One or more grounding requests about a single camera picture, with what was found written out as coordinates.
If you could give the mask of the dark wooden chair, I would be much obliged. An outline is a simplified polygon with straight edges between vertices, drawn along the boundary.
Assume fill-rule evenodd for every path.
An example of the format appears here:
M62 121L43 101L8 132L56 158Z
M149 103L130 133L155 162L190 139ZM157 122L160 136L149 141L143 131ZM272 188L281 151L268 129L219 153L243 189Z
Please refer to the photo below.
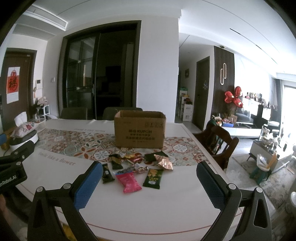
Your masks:
M213 120L208 121L202 132L193 135L222 170L228 167L229 159L239 143L238 137L232 138L227 130L218 126Z

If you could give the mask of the red gold candy packet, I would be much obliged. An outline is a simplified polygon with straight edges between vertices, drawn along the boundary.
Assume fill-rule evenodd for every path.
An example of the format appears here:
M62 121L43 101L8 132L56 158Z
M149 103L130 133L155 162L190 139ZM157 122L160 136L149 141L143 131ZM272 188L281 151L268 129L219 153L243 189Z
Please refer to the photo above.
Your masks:
M131 164L141 163L144 159L141 153L125 154L124 159Z

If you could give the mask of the dark brown snack packet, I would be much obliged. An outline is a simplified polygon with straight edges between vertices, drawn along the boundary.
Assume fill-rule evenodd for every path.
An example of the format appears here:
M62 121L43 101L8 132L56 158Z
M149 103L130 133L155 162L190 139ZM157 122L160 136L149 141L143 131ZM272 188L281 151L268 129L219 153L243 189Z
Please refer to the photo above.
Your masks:
M123 169L123 166L121 164L121 156L119 154L109 155L109 161L111 162L113 170Z

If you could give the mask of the dark upholstered chair left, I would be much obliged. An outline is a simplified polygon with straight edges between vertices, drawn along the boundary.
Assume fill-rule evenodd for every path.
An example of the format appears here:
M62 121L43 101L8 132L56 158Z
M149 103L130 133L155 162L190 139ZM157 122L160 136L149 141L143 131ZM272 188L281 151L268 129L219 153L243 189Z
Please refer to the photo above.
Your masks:
M87 120L87 108L63 108L60 118L65 120Z

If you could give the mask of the gold clip wall decoration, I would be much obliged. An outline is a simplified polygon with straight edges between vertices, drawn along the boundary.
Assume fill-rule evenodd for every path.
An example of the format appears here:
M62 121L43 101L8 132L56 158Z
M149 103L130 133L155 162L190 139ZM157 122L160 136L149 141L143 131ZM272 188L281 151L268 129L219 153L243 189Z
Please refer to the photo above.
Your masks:
M224 85L224 81L227 78L227 64L223 63L222 68L220 69L220 84Z

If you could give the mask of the white round appliance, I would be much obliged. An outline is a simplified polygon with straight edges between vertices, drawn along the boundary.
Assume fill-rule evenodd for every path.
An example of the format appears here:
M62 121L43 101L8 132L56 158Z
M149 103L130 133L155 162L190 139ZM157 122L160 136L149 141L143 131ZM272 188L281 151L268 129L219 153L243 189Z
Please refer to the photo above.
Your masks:
M36 130L33 130L22 138L17 138L17 137L11 138L9 144L15 146L15 145L20 145L22 143L25 143L27 141L33 141L33 143L36 143L37 140L38 140L38 133Z

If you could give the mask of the white low tv cabinet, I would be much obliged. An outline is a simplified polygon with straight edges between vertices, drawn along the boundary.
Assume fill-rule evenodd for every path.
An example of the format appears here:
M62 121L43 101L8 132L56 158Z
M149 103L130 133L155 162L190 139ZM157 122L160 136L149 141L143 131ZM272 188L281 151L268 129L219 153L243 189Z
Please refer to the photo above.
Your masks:
M237 128L222 126L231 137L238 138L258 138L261 134L260 128Z

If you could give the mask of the dark green snack packet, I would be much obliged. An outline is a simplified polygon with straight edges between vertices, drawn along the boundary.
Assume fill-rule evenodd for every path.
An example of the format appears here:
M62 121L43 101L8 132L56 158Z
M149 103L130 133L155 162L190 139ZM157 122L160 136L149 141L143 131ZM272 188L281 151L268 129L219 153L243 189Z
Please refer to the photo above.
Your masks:
M146 165L155 166L157 164L155 155L160 155L160 156L168 157L168 155L165 154L163 151L155 152L155 153L150 153L150 154L145 154L144 155L144 163Z

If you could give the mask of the black snack bar packet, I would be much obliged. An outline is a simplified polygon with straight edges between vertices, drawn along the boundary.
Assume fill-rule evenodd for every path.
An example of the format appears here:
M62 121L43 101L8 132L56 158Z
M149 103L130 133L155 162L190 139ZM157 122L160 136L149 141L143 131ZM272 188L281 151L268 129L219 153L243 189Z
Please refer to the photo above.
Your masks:
M103 167L103 174L102 174L103 184L114 181L115 179L113 178L113 176L109 170L108 164L105 163L102 165L102 167Z

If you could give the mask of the rose gold foil packet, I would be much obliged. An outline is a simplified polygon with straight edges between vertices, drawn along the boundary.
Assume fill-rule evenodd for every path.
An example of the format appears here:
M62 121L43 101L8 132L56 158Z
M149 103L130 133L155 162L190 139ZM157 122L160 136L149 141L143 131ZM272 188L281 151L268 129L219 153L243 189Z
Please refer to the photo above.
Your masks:
M173 171L173 164L168 157L154 154L158 166L166 170Z

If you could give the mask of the dark upholstered chair middle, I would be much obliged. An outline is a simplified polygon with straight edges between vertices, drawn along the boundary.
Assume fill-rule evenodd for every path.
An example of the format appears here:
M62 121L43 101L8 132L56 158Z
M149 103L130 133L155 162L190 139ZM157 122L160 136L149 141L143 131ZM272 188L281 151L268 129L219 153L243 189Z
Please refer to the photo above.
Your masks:
M102 120L113 121L115 115L121 110L137 110L142 111L142 108L130 108L130 107L108 107L104 110Z

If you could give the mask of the white coffee table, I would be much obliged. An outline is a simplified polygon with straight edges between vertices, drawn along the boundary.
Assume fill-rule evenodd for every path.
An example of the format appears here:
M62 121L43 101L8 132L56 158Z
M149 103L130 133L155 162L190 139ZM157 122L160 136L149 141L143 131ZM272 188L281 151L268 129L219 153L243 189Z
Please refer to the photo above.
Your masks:
M279 171L281 168L286 167L295 159L294 155L289 154L287 150L283 151L280 147L277 147L275 150L273 150L265 147L262 142L253 141L247 160L249 160L249 158L253 158L256 160L257 155L261 154L267 159L267 162L269 163L274 151L277 152L278 157L276 158L276 161L271 165L270 170L272 174Z

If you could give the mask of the red bow balloon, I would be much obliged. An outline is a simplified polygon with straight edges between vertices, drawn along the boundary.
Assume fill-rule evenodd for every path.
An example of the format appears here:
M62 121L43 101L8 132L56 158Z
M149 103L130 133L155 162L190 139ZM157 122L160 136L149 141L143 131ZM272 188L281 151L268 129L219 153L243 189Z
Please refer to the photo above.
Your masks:
M234 89L234 94L230 91L226 91L224 93L225 95L225 99L224 101L229 104L229 103L233 103L235 104L238 108L243 108L243 103L240 100L240 94L241 94L241 87L237 86Z

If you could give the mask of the white small shelf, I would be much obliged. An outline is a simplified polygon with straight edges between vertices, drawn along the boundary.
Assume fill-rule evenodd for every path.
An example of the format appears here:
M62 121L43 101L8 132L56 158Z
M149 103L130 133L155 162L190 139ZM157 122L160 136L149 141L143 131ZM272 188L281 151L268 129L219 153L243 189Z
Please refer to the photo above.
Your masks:
M41 106L40 110L39 110L39 115L49 115L50 114L50 106L49 105L44 105Z

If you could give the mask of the pink snack packet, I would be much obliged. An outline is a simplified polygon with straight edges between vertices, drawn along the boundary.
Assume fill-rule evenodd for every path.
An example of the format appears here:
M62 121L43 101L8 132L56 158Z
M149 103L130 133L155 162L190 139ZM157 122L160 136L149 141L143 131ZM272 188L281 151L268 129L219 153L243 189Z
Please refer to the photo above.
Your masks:
M133 172L116 174L116 178L124 186L124 193L132 193L142 190Z

